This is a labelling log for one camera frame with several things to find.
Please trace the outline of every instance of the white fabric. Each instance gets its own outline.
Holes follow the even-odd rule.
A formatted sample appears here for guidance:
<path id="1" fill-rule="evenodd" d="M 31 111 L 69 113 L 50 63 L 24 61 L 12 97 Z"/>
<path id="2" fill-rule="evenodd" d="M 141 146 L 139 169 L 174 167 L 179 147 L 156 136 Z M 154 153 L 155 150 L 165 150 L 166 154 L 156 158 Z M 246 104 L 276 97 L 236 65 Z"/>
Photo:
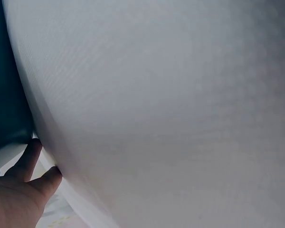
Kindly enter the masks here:
<path id="1" fill-rule="evenodd" d="M 90 226 L 285 228 L 285 1 L 3 3 Z"/>

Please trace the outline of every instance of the white surface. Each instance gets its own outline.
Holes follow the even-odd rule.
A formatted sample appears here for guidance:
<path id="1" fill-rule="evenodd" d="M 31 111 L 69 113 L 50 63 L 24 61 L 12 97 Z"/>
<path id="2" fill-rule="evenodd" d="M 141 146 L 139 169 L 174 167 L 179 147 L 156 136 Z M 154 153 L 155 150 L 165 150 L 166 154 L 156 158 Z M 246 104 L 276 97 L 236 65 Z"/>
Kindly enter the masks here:
<path id="1" fill-rule="evenodd" d="M 3 2 L 86 222 L 285 228 L 285 1 Z"/>

